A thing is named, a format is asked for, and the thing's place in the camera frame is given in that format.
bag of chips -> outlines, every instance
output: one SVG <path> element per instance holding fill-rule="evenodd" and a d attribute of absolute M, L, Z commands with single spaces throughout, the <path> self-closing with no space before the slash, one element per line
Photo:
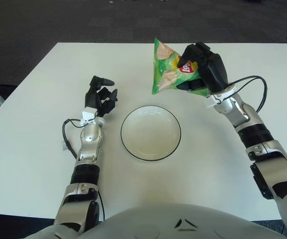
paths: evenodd
<path fill-rule="evenodd" d="M 197 72 L 197 63 L 188 61 L 178 68 L 180 55 L 157 38 L 154 40 L 154 79 L 152 94 L 165 89 L 177 89 L 177 85 L 201 78 Z M 208 88 L 190 91 L 193 94 L 207 96 Z"/>

white table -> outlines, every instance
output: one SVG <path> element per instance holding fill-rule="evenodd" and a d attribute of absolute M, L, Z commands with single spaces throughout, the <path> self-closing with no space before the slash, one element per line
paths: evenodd
<path fill-rule="evenodd" d="M 187 44 L 170 44 L 183 52 Z M 287 151 L 287 44 L 209 44 L 221 55 L 229 81 L 263 76 L 269 86 L 260 115 Z M 54 218 L 74 168 L 63 151 L 61 126 L 80 118 L 93 75 L 114 80 L 116 108 L 105 116 L 99 188 L 107 217 L 152 203 L 188 203 L 247 220 L 279 219 L 249 168 L 245 148 L 228 120 L 206 109 L 203 98 L 167 90 L 151 95 L 152 44 L 58 43 L 0 108 L 0 214 Z M 242 92 L 257 107 L 258 81 Z M 144 162 L 123 147 L 120 128 L 133 109 L 158 105 L 182 129 L 177 150 L 159 162 Z M 67 126 L 78 150 L 78 129 Z"/>

lay's logo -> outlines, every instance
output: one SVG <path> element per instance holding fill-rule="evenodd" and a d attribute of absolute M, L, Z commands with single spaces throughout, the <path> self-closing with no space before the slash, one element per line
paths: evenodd
<path fill-rule="evenodd" d="M 178 56 L 176 59 L 174 59 L 173 63 L 172 63 L 172 69 L 175 70 L 177 69 L 177 64 L 180 60 L 181 56 Z M 197 68 L 197 63 L 193 62 L 191 63 L 190 61 L 188 61 L 184 66 L 180 67 L 179 70 L 182 73 L 193 73 Z"/>

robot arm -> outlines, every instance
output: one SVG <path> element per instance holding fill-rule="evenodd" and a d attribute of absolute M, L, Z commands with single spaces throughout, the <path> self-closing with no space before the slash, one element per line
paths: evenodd
<path fill-rule="evenodd" d="M 54 222 L 55 225 L 65 225 L 78 234 L 93 228 L 99 221 L 96 199 L 100 169 L 98 155 L 103 138 L 101 127 L 104 125 L 102 116 L 109 113 L 117 101 L 117 90 L 110 92 L 106 87 L 101 87 L 112 85 L 113 81 L 97 76 L 90 83 L 81 120 L 81 127 L 84 128 L 80 135 L 82 146 L 76 158 L 70 185 L 66 188 Z"/>
<path fill-rule="evenodd" d="M 246 147 L 251 170 L 262 195 L 274 199 L 280 216 L 287 227 L 287 153 L 264 125 L 257 112 L 244 103 L 229 85 L 223 62 L 218 54 L 203 43 L 189 45 L 178 67 L 188 60 L 198 63 L 198 72 L 211 90 L 205 100 L 207 107 L 225 115 L 232 123 Z"/>

silver robot arm segment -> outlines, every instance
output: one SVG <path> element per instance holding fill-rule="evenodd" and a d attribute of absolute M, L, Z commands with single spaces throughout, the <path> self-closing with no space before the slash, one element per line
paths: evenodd
<path fill-rule="evenodd" d="M 254 161 L 251 170 L 262 195 L 275 200 L 287 227 L 287 153 L 272 137 L 256 111 L 238 94 L 233 94 L 214 108 L 234 126 L 248 157 Z"/>

